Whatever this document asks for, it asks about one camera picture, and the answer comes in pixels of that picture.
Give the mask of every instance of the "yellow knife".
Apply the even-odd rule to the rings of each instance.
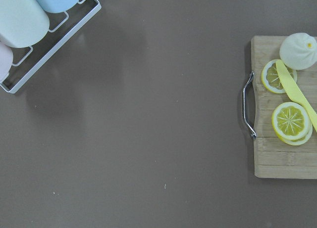
[[[291,74],[289,74],[282,60],[276,61],[276,70],[279,80],[281,81],[283,88],[287,93],[287,96],[290,98],[290,100],[300,104],[306,109],[309,118],[311,119],[312,125],[317,131],[317,114],[303,95],[302,91],[299,89]]]

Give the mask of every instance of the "cutting board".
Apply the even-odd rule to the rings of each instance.
[[[317,179],[317,133],[303,145],[292,146],[277,138],[272,124],[273,110],[283,102],[289,102],[287,94],[271,93],[261,82],[264,66],[279,58],[279,48],[286,37],[255,36],[251,40],[252,70],[255,73],[256,113],[254,129],[255,175],[259,178]],[[297,84],[317,110],[317,63],[311,68],[297,71]]]

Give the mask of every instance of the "white cup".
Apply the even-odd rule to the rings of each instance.
[[[0,41],[27,47],[48,32],[50,21],[36,0],[0,0]]]

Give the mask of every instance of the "lemon slice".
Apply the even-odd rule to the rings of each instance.
[[[261,79],[264,87],[271,91],[272,93],[285,93],[283,86],[279,80],[277,70],[276,70],[276,61],[279,59],[272,60],[268,62],[262,70]],[[294,81],[297,81],[297,72],[291,68],[287,67],[287,70],[293,77]]]
[[[294,102],[286,102],[273,111],[272,126],[279,137],[299,140],[308,133],[311,121],[302,106]]]
[[[302,144],[306,143],[312,137],[312,133],[313,133],[313,125],[311,124],[311,127],[310,127],[308,133],[303,138],[300,138],[298,140],[287,140],[287,139],[282,138],[282,137],[279,137],[279,138],[281,139],[281,141],[283,141],[289,145],[302,145]]]

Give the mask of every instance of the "table surface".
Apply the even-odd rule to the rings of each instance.
[[[254,176],[241,90],[251,38],[317,36],[317,0],[99,1],[0,91],[0,227],[316,227],[316,180]]]

